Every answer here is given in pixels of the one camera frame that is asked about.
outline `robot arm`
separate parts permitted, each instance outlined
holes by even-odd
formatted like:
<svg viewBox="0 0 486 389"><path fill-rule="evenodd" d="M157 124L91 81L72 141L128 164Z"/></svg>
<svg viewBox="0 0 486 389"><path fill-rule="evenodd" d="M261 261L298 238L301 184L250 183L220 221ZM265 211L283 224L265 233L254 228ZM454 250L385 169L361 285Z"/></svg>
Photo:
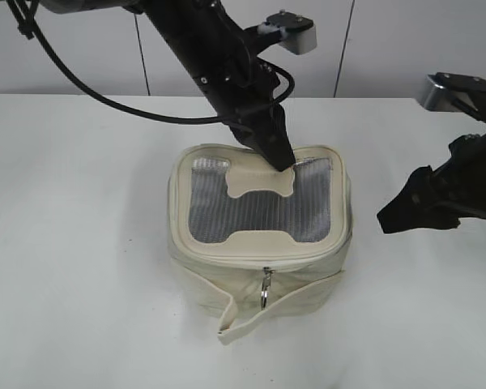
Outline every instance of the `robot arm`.
<svg viewBox="0 0 486 389"><path fill-rule="evenodd" d="M24 0L6 1L19 22L19 30L29 39L38 38L71 81L105 104L122 106L92 91L62 64L34 20L39 0L32 0L30 7ZM227 15L220 0L41 0L40 3L59 14L122 6L147 15L219 116L203 120L168 118L143 115L142 111L122 106L125 112L154 120L176 119L164 121L183 124L222 122L229 126L238 142L261 154L277 170L283 171L295 163L284 109L279 104L291 93L293 78L258 55L274 44L297 54L314 49L312 20L281 11L263 24L244 30ZM290 85L280 97L274 98L274 90L280 85L278 73Z"/></svg>
<svg viewBox="0 0 486 389"><path fill-rule="evenodd" d="M458 110L486 123L486 80L466 75L429 76L420 103L432 111ZM385 233L409 229L455 229L459 219L486 219L486 134L464 135L449 145L440 168L418 168L379 213Z"/></svg>

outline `fabric strap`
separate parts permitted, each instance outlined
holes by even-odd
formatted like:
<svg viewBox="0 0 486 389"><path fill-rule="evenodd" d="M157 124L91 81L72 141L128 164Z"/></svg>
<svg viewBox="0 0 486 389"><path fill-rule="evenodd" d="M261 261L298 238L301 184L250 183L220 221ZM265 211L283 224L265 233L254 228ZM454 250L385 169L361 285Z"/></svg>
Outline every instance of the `fabric strap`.
<svg viewBox="0 0 486 389"><path fill-rule="evenodd" d="M180 268L181 276L186 277L187 284L191 288L202 290L203 293L208 290L208 294L211 296L212 301L224 302L225 308L220 317L218 330L218 339L222 344L230 344L234 340L247 336L268 318L314 312L324 304L343 274L343 271L340 271L333 276L307 284L306 286L281 297L278 301L270 304L266 309L260 311L248 321L233 326L239 312L234 296L225 292L223 289L218 288L209 280L186 269L180 264L175 263L175 261L173 262ZM203 306L209 309L207 301Z"/></svg>

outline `black cable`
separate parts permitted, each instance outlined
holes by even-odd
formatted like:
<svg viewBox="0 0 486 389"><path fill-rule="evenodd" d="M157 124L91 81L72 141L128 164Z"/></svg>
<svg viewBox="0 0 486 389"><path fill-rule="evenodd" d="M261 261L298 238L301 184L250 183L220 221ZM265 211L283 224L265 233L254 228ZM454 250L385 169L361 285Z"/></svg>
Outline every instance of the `black cable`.
<svg viewBox="0 0 486 389"><path fill-rule="evenodd" d="M343 60L346 55L347 41L349 41L349 32L351 31L351 21L353 19L353 12L355 11L355 2L356 0L352 0L351 10L349 11L349 20L347 21L346 35L343 38L343 46L342 46L342 53L340 54L339 70L337 72L337 79L335 81L335 89L333 90L334 98L337 97L337 93L339 92L339 83L340 83L340 77L342 76Z"/></svg>
<svg viewBox="0 0 486 389"><path fill-rule="evenodd" d="M7 5L10 7L11 11L13 12L13 15L15 15L15 18L19 20L19 9L22 11L22 13L26 16L26 18L29 16L29 9L27 4L25 3L24 0L7 0ZM244 116L250 115L252 113L256 113L259 111L262 111L264 109L269 109L273 107L274 105L278 105L288 96L290 96L293 92L293 89L295 87L295 80L293 77L284 69L274 65L273 63L269 63L267 61L264 61L262 59L259 59L262 61L265 66L270 66L272 70L277 72L278 74L282 75L287 81L288 81L288 87L286 90L281 93L279 96L277 96L273 101L270 103L264 104L264 105L259 105L257 107L253 107L252 109L247 109L244 112L240 111L238 113L230 114L230 115L224 115L224 116L214 116L214 117L209 117L209 118L175 118L173 116L164 116L164 115L159 115L157 113L150 113L147 111L142 111L140 109L132 108L127 105L123 105L121 103L117 103L114 100L110 100L108 97L105 97L101 95L100 93L94 91L90 87L88 87L85 83L83 83L72 71L66 67L65 63L60 59L60 57L56 54L56 52L53 50L52 46L50 43L46 40L45 35L43 32L40 30L40 27L38 26L38 23L34 20L34 18L29 18L30 20L28 22L29 25L23 26L25 24L25 19L23 22L19 21L20 24L20 31L21 29L24 29L24 27L27 27L30 29L30 31L34 34L36 39L40 42L41 47L43 50L47 53L49 58L54 62L54 64L58 67L58 69L81 91L85 92L88 94L91 98L109 106L114 109L118 109L119 111L126 112L135 116L139 116L141 118L146 118L146 119L151 119L155 120L158 122L165 122L165 123L172 123L172 124L182 124L182 125L202 125L202 124L213 124L213 123L219 123L219 122L233 122L237 121Z"/></svg>
<svg viewBox="0 0 486 389"><path fill-rule="evenodd" d="M146 81L146 91L147 91L147 95L151 96L151 91L149 89L149 82L147 81L146 60L144 59L143 43L140 40L139 19L137 19L138 16L136 14L133 14L133 17L135 19L135 31L137 32L137 42L139 43L140 60L143 63L144 81Z"/></svg>

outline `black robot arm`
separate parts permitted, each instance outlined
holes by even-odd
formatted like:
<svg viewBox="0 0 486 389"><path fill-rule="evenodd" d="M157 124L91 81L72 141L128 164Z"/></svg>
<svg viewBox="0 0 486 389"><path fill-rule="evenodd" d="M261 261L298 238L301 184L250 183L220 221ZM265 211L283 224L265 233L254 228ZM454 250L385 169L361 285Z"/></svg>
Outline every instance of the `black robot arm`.
<svg viewBox="0 0 486 389"><path fill-rule="evenodd" d="M279 104L294 87L293 78L258 55L274 44L293 53L305 53L316 45L311 19L281 11L266 22L240 28L226 13L220 0L6 0L19 22L19 30L36 37L63 73L79 88L114 108L153 120L178 124L222 122L238 142L261 154L274 168L283 171L295 163ZM145 14L177 55L203 95L219 116L214 118L170 118L119 105L80 82L46 41L34 20L38 2L64 14L122 6ZM279 97L278 73L289 86Z"/></svg>

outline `white table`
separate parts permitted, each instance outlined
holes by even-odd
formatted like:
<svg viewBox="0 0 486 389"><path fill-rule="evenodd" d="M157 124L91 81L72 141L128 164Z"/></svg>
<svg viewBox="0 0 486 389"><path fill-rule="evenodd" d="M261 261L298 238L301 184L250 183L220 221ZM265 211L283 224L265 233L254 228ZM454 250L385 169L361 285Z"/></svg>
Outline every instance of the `white table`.
<svg viewBox="0 0 486 389"><path fill-rule="evenodd" d="M211 114L200 98L122 97ZM173 161L226 127L134 118L85 96L0 96L0 388L486 388L486 221L386 236L376 212L448 143L485 129L413 100L297 99L296 145L341 152L347 273L317 313L224 347L166 252Z"/></svg>

